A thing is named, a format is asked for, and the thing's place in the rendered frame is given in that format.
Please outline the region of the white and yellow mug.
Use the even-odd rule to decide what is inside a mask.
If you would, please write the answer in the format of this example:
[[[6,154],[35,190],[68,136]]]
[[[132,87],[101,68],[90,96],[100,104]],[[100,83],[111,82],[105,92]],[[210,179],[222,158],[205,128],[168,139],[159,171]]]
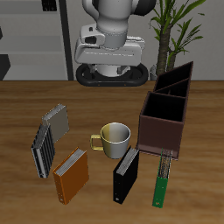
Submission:
[[[100,139],[102,146],[94,146],[93,140]],[[90,137],[90,147],[94,151],[103,151],[108,158],[122,158],[130,141],[130,128],[119,122],[105,124],[99,135]]]

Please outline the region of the green book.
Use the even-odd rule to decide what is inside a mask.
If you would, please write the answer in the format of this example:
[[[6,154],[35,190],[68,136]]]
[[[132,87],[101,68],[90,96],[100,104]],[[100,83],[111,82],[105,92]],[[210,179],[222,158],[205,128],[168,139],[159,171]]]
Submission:
[[[153,195],[152,205],[162,208],[165,200],[166,187],[168,183],[170,168],[172,161],[172,151],[162,150],[157,170],[157,180]]]

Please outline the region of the orange book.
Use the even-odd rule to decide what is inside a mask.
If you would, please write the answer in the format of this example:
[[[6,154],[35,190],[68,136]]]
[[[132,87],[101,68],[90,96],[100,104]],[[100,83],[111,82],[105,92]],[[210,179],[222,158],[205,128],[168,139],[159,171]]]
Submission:
[[[53,171],[59,202],[66,205],[88,182],[88,156],[77,147]]]

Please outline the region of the black binders on shelf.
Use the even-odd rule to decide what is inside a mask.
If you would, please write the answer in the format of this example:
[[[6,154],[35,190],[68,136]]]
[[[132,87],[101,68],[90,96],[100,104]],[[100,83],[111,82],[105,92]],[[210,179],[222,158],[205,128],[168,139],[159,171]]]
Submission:
[[[41,0],[43,11],[56,11],[56,0]]]

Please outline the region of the dark brown desk caddy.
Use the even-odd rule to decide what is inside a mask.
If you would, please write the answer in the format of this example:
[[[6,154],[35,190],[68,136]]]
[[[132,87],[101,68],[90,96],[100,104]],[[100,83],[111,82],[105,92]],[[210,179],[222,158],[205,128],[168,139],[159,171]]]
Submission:
[[[160,74],[146,95],[136,143],[142,153],[160,156],[161,150],[168,150],[172,159],[179,159],[192,71],[191,61]]]

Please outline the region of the dark angular object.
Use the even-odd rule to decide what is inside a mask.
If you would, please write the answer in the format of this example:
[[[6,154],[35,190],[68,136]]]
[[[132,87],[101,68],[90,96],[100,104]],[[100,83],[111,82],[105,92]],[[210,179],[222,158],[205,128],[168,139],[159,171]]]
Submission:
[[[11,68],[9,56],[7,54],[0,54],[0,81],[4,79],[4,76]]]

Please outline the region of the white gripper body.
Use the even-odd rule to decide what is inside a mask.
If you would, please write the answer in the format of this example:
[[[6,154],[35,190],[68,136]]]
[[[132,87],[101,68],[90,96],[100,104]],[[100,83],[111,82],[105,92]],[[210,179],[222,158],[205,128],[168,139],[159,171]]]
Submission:
[[[108,51],[98,45],[84,44],[78,38],[74,59],[77,63],[85,64],[138,66],[141,62],[144,44],[142,38],[128,36],[124,46],[116,51]]]

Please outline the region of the grey shelf unit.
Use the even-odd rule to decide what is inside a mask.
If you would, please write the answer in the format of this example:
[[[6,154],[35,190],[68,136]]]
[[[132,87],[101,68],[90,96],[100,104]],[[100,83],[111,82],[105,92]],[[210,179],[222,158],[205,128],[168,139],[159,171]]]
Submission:
[[[74,78],[67,0],[43,11],[41,0],[0,0],[0,54],[10,69],[3,81],[71,81]]]

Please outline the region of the black and white striped book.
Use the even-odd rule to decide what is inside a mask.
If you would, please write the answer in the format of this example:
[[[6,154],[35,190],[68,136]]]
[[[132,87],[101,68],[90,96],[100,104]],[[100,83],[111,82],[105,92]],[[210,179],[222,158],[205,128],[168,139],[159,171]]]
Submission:
[[[50,125],[39,125],[31,152],[40,178],[46,179],[52,167],[55,149]]]

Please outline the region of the grey book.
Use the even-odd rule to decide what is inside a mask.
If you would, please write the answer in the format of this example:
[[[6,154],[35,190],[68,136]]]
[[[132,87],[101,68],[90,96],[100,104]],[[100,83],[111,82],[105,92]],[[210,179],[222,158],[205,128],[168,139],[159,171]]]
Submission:
[[[51,126],[52,139],[56,143],[69,131],[67,107],[59,103],[42,117],[42,123]]]

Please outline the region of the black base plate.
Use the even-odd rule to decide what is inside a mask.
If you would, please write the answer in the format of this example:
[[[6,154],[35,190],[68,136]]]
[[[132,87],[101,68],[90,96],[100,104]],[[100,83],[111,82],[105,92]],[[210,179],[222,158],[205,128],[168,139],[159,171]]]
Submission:
[[[117,77],[107,77],[97,71],[91,73],[87,64],[82,64],[76,70],[77,81],[87,87],[137,87],[142,86],[148,77],[148,69],[143,64],[132,66],[125,74]]]

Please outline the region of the green pot plant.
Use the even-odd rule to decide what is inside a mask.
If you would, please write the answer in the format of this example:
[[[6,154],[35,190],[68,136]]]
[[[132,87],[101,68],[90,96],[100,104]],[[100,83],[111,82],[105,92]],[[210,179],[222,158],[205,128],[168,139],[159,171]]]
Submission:
[[[156,76],[171,71],[174,68],[176,56],[179,53],[187,53],[186,46],[194,40],[202,39],[202,36],[197,36],[200,24],[187,33],[192,19],[182,24],[179,21],[205,1],[195,0],[190,3],[190,0],[186,0],[178,9],[177,0],[158,0],[159,10],[154,9],[156,16],[150,20],[150,26],[152,21],[157,23],[157,28],[153,27],[157,34],[155,39],[159,42]]]

